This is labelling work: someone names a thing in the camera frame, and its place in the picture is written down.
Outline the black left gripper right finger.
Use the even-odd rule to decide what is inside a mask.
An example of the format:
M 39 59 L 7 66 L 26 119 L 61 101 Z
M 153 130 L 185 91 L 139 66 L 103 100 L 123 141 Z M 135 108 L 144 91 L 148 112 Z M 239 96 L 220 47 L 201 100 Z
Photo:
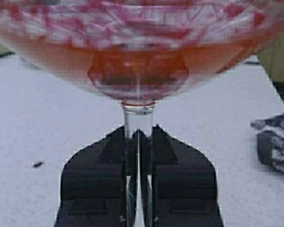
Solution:
M 152 128 L 141 136 L 141 180 L 147 227 L 222 227 L 213 164 L 199 150 Z

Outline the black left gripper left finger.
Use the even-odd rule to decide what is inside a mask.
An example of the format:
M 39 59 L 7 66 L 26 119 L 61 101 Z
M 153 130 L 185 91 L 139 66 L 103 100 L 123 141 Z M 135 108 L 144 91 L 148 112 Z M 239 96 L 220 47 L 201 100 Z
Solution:
M 120 127 L 65 164 L 56 227 L 132 227 L 136 218 L 138 133 Z

